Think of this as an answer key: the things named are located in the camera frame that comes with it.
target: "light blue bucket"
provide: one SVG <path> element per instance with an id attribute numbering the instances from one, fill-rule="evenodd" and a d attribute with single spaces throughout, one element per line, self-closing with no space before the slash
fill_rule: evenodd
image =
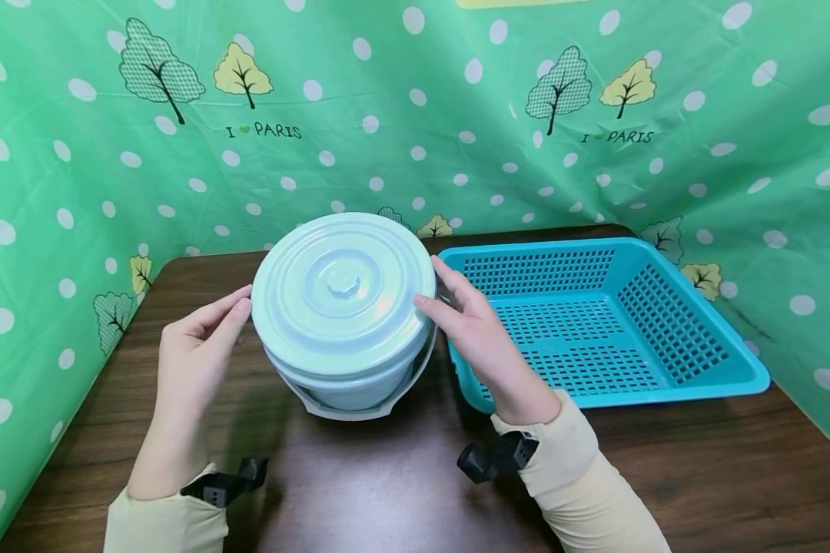
<path id="1" fill-rule="evenodd" d="M 335 214 L 298 227 L 264 258 L 252 320 L 309 412 L 374 419 L 427 364 L 435 329 L 413 298 L 435 291 L 430 256 L 414 234 L 386 217 Z"/>

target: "brown table surface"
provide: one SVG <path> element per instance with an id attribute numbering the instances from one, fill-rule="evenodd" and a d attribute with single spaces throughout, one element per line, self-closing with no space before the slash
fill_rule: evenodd
<path id="1" fill-rule="evenodd" d="M 454 237 L 428 248 L 621 233 Z M 251 282 L 263 257 L 188 257 L 163 269 L 0 552 L 101 551 L 108 503 L 151 419 L 161 329 Z M 390 417 L 338 423 L 304 411 L 251 324 L 244 338 L 211 420 L 212 449 L 228 471 L 245 455 L 271 463 L 265 487 L 230 507 L 225 551 L 561 551 L 519 479 L 474 485 L 456 468 L 461 449 L 492 431 L 463 403 L 444 340 Z M 780 390 L 586 415 L 673 551 L 830 551 L 830 443 Z"/>

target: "green backdrop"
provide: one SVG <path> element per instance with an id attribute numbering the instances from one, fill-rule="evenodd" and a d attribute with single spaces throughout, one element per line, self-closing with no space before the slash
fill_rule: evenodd
<path id="1" fill-rule="evenodd" d="M 830 0 L 0 0 L 0 536 L 159 269 L 620 222 L 830 438 Z"/>

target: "beige sleeve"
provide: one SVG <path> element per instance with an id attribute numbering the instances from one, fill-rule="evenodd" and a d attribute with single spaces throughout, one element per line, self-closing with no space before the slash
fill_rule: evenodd
<path id="1" fill-rule="evenodd" d="M 492 423 L 498 433 L 537 436 L 520 477 L 566 552 L 670 552 L 652 513 L 599 451 L 588 420 L 566 392 L 557 394 L 563 407 L 548 424 L 511 426 L 497 415 Z"/>
<path id="2" fill-rule="evenodd" d="M 198 476 L 216 472 L 210 464 Z M 179 494 L 137 501 L 126 488 L 108 508 L 105 553 L 221 553 L 224 509 Z"/>

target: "left hand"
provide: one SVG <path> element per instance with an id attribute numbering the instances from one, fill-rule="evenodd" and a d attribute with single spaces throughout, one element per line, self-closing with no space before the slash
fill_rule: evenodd
<path id="1" fill-rule="evenodd" d="M 252 285 L 241 287 L 163 329 L 155 418 L 204 417 L 252 312 L 251 293 Z"/>

